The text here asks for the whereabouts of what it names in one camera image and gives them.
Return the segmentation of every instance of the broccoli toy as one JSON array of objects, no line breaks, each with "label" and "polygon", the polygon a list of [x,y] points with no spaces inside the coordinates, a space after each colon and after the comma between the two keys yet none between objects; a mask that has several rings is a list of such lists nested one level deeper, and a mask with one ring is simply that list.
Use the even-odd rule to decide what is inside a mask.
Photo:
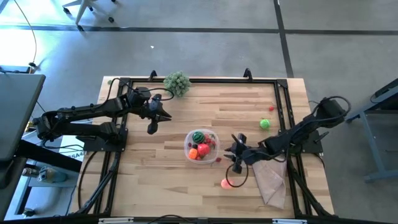
[{"label": "broccoli toy", "polygon": [[175,96],[183,96],[191,86],[189,78],[182,74],[182,72],[171,73],[164,79],[164,86],[171,90]]}]

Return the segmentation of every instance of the concrete floor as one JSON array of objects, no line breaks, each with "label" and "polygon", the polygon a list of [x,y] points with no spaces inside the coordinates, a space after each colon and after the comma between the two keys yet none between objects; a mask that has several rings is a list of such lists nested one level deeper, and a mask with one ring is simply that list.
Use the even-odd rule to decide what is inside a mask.
[{"label": "concrete floor", "polygon": [[[27,9],[38,7],[30,1],[19,2],[30,6]],[[73,23],[55,7],[65,1],[43,2],[41,7],[49,10],[42,17],[32,16],[33,25]],[[274,5],[268,0],[99,3],[114,14],[117,25],[130,27],[277,28]],[[280,6],[286,29],[398,29],[398,1],[280,0]],[[11,10],[11,3],[7,7],[9,10],[5,8],[0,14],[0,24],[5,23],[4,17],[13,17],[15,24],[25,23],[18,11]],[[90,11],[85,12],[82,23],[114,25]],[[249,67],[255,77],[286,77],[279,34],[35,33],[37,73],[47,76],[39,101],[48,110],[95,102],[105,75],[149,75],[154,69],[159,75],[183,70],[187,75],[237,77]],[[0,36],[0,49],[7,52],[0,55],[3,64],[25,65],[32,60],[34,45],[29,30],[0,29]],[[356,109],[398,77],[396,35],[287,35],[287,45],[294,75],[304,78],[311,100],[342,95]],[[39,108],[34,111],[36,116],[40,113]],[[341,124],[329,131],[323,147],[335,213],[345,218],[396,222],[398,179],[363,182],[363,176],[374,172],[376,166],[361,123]]]}]

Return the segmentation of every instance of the clear plastic container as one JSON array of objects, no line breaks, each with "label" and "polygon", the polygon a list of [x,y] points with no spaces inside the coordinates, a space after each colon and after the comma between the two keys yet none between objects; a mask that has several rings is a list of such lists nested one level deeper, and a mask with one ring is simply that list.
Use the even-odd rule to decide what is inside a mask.
[{"label": "clear plastic container", "polygon": [[[202,160],[190,159],[188,157],[188,153],[189,153],[190,149],[192,148],[192,147],[189,147],[188,145],[191,144],[191,146],[192,146],[192,145],[196,144],[193,142],[192,136],[193,136],[193,133],[195,133],[197,131],[199,131],[203,134],[208,134],[208,135],[212,134],[215,137],[214,142],[216,143],[216,146],[214,147],[214,149],[210,149],[210,153],[205,155]],[[210,131],[207,129],[196,129],[196,130],[190,131],[185,138],[185,142],[184,142],[185,156],[187,157],[187,159],[189,161],[194,162],[196,164],[209,164],[209,163],[216,161],[219,149],[220,149],[220,140],[218,139],[217,134],[214,133],[213,131]]]}]

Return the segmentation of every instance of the red ball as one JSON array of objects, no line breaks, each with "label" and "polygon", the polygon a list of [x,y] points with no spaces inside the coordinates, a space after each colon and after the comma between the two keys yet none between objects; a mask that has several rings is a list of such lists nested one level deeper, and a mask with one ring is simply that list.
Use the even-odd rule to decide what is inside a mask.
[{"label": "red ball", "polygon": [[210,147],[206,144],[199,144],[198,145],[198,153],[201,156],[205,156],[210,153]]}]

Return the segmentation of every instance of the green lime toy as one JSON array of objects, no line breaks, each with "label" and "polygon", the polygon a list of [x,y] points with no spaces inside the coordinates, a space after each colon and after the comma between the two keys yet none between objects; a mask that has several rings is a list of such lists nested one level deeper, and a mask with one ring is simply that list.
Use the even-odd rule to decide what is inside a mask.
[{"label": "green lime toy", "polygon": [[263,130],[269,129],[270,126],[271,126],[271,122],[269,122],[268,119],[262,119],[260,121],[260,128],[262,128]]},{"label": "green lime toy", "polygon": [[200,131],[196,131],[193,133],[192,140],[194,143],[202,143],[205,140],[205,135]]}]

